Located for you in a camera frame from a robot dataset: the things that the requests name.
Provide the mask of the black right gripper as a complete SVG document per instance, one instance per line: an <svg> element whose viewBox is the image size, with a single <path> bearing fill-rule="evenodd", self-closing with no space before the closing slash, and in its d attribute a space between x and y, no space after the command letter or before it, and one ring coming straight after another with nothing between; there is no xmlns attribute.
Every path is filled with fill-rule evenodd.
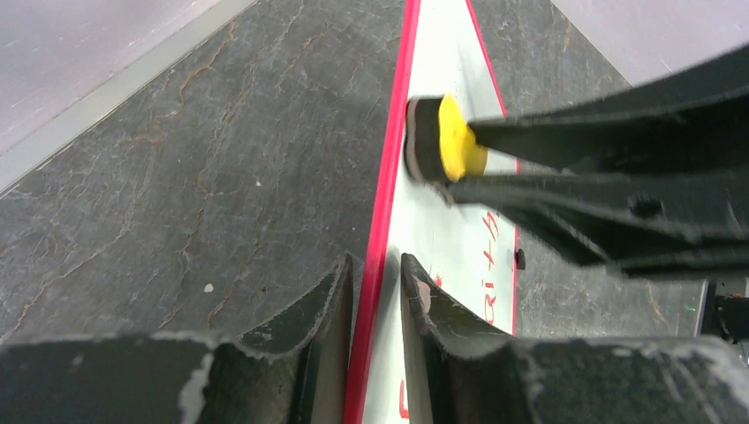
<svg viewBox="0 0 749 424"><path fill-rule="evenodd" d="M496 174L449 185L458 204L492 208L580 267L626 278L748 274L748 172L692 175ZM703 284L697 336L748 341L748 289Z"/></svg>

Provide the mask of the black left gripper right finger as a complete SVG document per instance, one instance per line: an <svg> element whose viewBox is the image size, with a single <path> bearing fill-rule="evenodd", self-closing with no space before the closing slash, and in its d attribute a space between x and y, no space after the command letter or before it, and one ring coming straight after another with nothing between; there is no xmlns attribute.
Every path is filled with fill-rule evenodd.
<svg viewBox="0 0 749 424"><path fill-rule="evenodd" d="M413 423L745 423L748 368L716 337L513 337L400 259Z"/></svg>

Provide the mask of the yellow round eraser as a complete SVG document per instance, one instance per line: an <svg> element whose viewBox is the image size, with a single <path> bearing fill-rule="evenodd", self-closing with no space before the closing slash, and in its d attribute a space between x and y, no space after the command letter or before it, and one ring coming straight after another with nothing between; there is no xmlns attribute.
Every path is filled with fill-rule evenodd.
<svg viewBox="0 0 749 424"><path fill-rule="evenodd" d="M488 162L488 149L476 142L452 95L407 102L404 154L409 176L435 186L479 176Z"/></svg>

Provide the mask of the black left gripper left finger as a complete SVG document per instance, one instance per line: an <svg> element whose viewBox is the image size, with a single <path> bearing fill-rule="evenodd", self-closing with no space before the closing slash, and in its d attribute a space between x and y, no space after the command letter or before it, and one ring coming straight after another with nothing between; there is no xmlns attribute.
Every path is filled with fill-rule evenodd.
<svg viewBox="0 0 749 424"><path fill-rule="evenodd" d="M241 337L36 338L1 349L4 423L340 423L352 258Z"/></svg>

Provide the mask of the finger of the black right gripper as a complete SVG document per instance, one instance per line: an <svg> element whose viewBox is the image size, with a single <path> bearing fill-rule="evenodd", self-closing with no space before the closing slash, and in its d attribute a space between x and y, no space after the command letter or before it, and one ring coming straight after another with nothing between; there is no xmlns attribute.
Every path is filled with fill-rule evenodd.
<svg viewBox="0 0 749 424"><path fill-rule="evenodd" d="M613 95L475 120L483 147L574 173L686 173L748 164L748 48Z"/></svg>

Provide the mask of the pink framed whiteboard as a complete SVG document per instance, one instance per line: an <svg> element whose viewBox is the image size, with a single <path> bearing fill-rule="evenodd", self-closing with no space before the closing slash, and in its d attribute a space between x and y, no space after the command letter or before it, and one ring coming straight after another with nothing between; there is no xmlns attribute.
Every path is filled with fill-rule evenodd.
<svg viewBox="0 0 749 424"><path fill-rule="evenodd" d="M419 385L405 373L401 254L415 255L439 287L491 325L516 327L518 229L487 208L447 205L405 171L405 104L443 94L466 118L505 112L473 5L408 1L353 334L347 423L417 420L408 401Z"/></svg>

